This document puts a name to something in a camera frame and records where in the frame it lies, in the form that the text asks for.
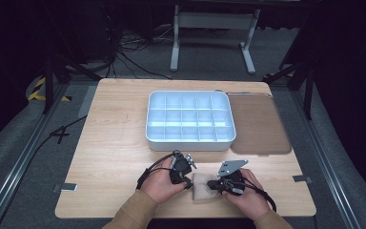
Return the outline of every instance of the sleeve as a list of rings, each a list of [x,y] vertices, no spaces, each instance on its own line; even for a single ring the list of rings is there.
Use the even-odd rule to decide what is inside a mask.
[[[103,229],[147,228],[155,213],[157,204],[146,193],[136,190]]]
[[[254,221],[257,229],[292,229],[293,227],[275,211],[270,210]]]

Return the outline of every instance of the brown cardboard sheet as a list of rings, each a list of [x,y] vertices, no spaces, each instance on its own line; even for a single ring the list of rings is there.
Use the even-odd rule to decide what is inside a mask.
[[[292,146],[270,94],[228,94],[236,139],[231,149],[240,155],[288,154]]]

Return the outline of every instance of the white storage tray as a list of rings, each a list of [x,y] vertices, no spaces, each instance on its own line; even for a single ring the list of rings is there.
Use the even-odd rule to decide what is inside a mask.
[[[155,91],[146,136],[154,151],[226,151],[236,137],[229,98],[219,91]]]

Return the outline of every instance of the hand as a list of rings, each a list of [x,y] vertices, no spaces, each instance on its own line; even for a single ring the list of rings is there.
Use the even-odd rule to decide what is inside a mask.
[[[157,204],[163,203],[182,192],[186,187],[186,182],[179,184],[172,184],[171,177],[169,177],[169,169],[171,168],[172,158],[160,162],[145,179],[141,186],[141,191],[150,196]]]
[[[263,190],[263,187],[250,170],[240,169],[240,173],[257,188]],[[242,213],[251,220],[256,220],[270,210],[267,200],[255,190],[250,188],[245,188],[245,191],[241,196],[235,196],[225,191],[222,192],[222,196],[224,196],[227,201],[239,208],[240,211],[242,211]]]

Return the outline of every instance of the person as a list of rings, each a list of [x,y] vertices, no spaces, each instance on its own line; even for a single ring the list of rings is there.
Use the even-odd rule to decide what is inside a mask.
[[[135,190],[135,193],[118,210],[112,221],[103,228],[147,228],[154,216],[156,207],[182,192],[186,187],[184,182],[179,184],[171,183],[169,171],[166,170],[170,168],[171,163],[171,157],[159,163],[158,167],[165,169],[151,172],[143,182],[141,189]],[[242,176],[258,188],[263,189],[250,170],[240,169],[240,172]],[[246,188],[241,196],[234,196],[224,191],[222,196],[239,208],[247,218],[251,219],[257,229],[293,228],[285,219],[271,210],[266,199],[257,194],[253,189]]]

